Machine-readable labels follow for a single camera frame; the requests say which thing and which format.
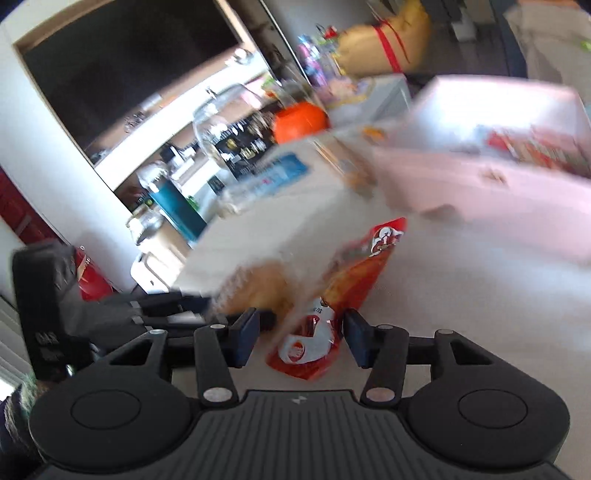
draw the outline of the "white table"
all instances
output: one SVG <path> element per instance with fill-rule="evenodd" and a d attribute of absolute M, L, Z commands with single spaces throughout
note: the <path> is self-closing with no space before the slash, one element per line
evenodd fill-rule
<path fill-rule="evenodd" d="M 348 141 L 363 149 L 351 132 Z M 366 202 L 346 190 L 308 142 L 290 149 L 312 166 L 312 173 L 244 215 L 212 224 L 189 257 L 178 287 L 215 291 L 237 264 L 277 254 L 291 256 L 300 274 L 314 276 L 345 241 L 396 217 L 380 195 Z M 590 478 L 589 269 L 463 224 L 411 215 L 408 233 L 361 313 L 370 323 L 393 323 L 412 335 L 454 329 L 554 389 L 571 414 L 557 465 L 574 479 Z M 232 372 L 240 393 L 249 388 L 348 388 L 359 395 L 369 372 L 356 367 L 346 344 L 323 378 L 305 382 L 266 366 L 270 336 L 259 340 L 245 368 Z M 427 381 L 428 368 L 408 367 L 405 393 Z M 175 372 L 174 383 L 189 395 L 196 392 L 192 370 Z"/>

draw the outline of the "white storage box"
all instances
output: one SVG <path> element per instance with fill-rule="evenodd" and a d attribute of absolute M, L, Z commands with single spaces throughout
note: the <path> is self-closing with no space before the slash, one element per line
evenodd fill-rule
<path fill-rule="evenodd" d="M 551 129 L 591 158 L 591 125 L 567 87 L 501 77 L 438 77 L 375 148 L 388 203 L 451 206 L 467 222 L 578 262 L 591 260 L 591 180 L 492 157 L 453 153 L 475 127 Z"/>

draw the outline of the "transparent jar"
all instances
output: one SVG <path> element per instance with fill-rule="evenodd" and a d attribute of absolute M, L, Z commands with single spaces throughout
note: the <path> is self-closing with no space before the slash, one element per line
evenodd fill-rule
<path fill-rule="evenodd" d="M 209 158 L 239 179 L 275 144 L 272 128 L 281 104 L 265 104 L 244 85 L 210 93 L 212 99 L 193 115 L 195 137 Z"/>

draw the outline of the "white label on snack bag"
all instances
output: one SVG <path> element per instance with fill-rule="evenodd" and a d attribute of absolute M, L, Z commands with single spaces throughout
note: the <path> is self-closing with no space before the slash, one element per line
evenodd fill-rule
<path fill-rule="evenodd" d="M 279 348 L 279 358 L 286 364 L 305 364 L 313 362 L 326 355 L 335 341 L 330 321 L 335 318 L 335 311 L 323 306 L 320 298 L 315 299 L 307 318 L 316 317 L 316 327 L 313 337 L 288 335 Z"/>

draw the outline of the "red snack bag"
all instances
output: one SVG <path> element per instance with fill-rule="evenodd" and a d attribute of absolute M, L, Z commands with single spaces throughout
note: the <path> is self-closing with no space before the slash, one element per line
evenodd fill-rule
<path fill-rule="evenodd" d="M 323 276 L 325 288 L 312 301 L 300 327 L 271 352 L 270 367 L 305 380 L 327 370 L 339 349 L 343 312 L 361 307 L 406 224 L 406 218 L 399 218 L 377 225 L 335 255 Z"/>

